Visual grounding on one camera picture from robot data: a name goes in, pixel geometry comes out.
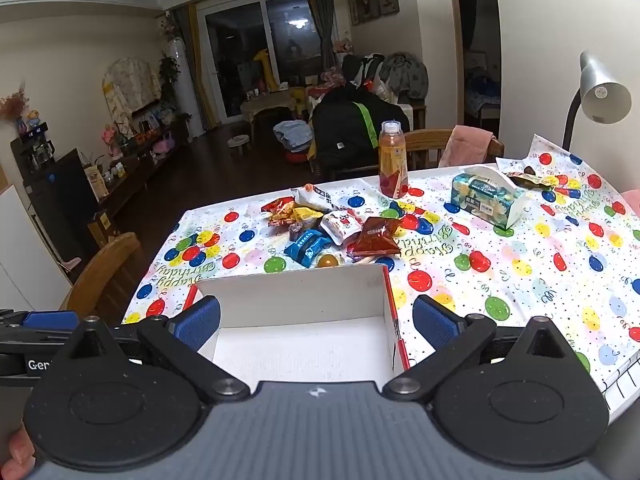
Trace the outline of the person's left hand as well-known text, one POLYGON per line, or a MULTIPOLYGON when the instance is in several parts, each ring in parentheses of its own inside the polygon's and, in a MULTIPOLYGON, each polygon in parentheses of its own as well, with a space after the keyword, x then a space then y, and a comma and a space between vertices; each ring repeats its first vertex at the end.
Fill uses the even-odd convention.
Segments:
POLYGON ((9 458, 1 464, 2 480, 23 480, 34 469, 35 448, 24 426, 8 442, 9 458))

